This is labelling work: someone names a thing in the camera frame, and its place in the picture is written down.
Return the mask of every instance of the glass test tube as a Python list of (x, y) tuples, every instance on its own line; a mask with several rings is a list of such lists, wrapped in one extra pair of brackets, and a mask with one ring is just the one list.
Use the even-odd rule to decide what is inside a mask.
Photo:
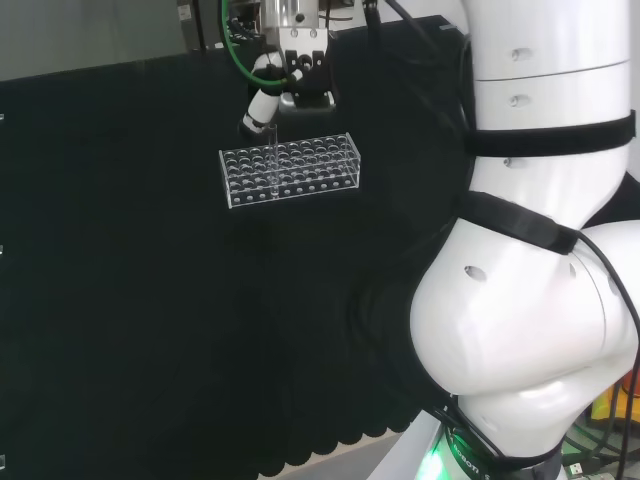
[(280, 193), (278, 189), (280, 160), (278, 155), (278, 125), (270, 123), (264, 130), (268, 141), (267, 178), (269, 180), (269, 190), (272, 197), (277, 197)]

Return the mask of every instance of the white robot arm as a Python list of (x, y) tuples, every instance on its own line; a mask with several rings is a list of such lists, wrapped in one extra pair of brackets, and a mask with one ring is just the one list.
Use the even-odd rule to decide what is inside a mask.
[[(629, 117), (629, 0), (464, 6), (479, 130), (537, 132)], [(628, 156), (629, 145), (479, 156), (470, 190), (579, 230), (617, 190)], [(640, 222), (584, 233), (640, 307)], [(576, 417), (632, 368), (638, 349), (620, 292), (583, 242), (560, 255), (463, 219), (415, 292), (411, 335), (427, 372), (459, 395), (468, 419), (505, 456), (523, 459), (548, 460)], [(441, 442), (449, 478), (483, 470)]]
[(256, 60), (252, 73), (284, 79), (280, 89), (252, 91), (241, 131), (256, 135), (278, 111), (327, 112), (335, 108), (329, 72), (329, 32), (320, 28), (318, 0), (263, 0), (260, 33), (276, 51)]

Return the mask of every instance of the yellow object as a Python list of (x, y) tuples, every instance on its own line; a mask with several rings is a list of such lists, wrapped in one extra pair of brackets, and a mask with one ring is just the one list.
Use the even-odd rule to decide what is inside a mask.
[[(591, 406), (591, 420), (594, 422), (607, 420), (609, 418), (609, 412), (611, 412), (612, 408), (611, 399), (613, 398), (613, 388), (614, 387), (609, 388), (593, 402)], [(627, 411), (627, 399), (627, 392), (621, 388), (620, 393), (618, 393), (617, 405), (613, 406), (613, 408), (615, 408), (616, 418), (624, 420)], [(633, 400), (633, 414), (631, 415), (631, 419), (640, 424), (640, 398)]]

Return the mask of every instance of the green cable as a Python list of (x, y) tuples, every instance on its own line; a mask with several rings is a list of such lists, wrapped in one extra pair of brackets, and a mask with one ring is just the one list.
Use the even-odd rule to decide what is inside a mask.
[(228, 7), (227, 3), (229, 0), (219, 0), (219, 1), (222, 2), (221, 4), (222, 18), (220, 19), (220, 21), (222, 22), (222, 30), (224, 31), (224, 43), (227, 46), (227, 51), (229, 52), (229, 55), (231, 55), (233, 62), (236, 64), (240, 72), (250, 82), (253, 82), (256, 85), (259, 85), (261, 87), (279, 87), (287, 83), (286, 78), (282, 80), (263, 80), (262, 78), (256, 77), (249, 70), (247, 70), (244, 65), (242, 65), (242, 62), (240, 62), (240, 59), (236, 55), (236, 52), (233, 51), (233, 45), (231, 44), (231, 38), (229, 37), (229, 27), (227, 25), (227, 7)]

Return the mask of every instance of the black table surface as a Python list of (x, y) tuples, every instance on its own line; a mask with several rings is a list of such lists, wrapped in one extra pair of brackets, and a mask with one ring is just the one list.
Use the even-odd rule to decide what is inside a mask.
[[(460, 36), (443, 23), (424, 20), (453, 56)], [(419, 52), (402, 24), (383, 34)], [(279, 133), (350, 132), (360, 190), (231, 211), (217, 152), (247, 144), (247, 92), (221, 52), (0, 84), (8, 478), (255, 479), (402, 431), (438, 401), (407, 338), (408, 279), (437, 252), (424, 240), (469, 158), (366, 31), (333, 55), (336, 114)], [(455, 73), (401, 71), (456, 111)], [(640, 218), (639, 198), (625, 180), (598, 221)], [(346, 316), (356, 281), (421, 241), (372, 314), (416, 400), (382, 381), (388, 366), (350, 341)]]

